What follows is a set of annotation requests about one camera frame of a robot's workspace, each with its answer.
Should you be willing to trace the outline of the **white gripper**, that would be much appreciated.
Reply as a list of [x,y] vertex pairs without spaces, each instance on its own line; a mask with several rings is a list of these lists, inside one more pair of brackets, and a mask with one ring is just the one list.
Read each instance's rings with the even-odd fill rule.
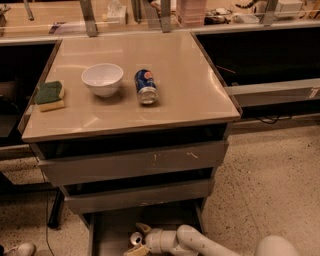
[[149,225],[137,222],[136,227],[145,237],[146,246],[138,244],[132,249],[126,251],[123,256],[147,256],[149,251],[152,254],[172,253],[178,246],[177,235],[175,231],[163,229],[152,229]]

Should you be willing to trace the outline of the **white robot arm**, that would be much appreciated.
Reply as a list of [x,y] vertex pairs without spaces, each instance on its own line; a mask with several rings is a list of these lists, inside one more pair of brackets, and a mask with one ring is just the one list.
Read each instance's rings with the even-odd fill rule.
[[[133,247],[123,256],[152,256],[169,253],[172,256],[241,256],[240,254],[207,238],[189,225],[176,230],[151,228],[137,223],[139,232],[130,237]],[[270,235],[256,246],[254,256],[300,256],[297,249],[285,238]]]

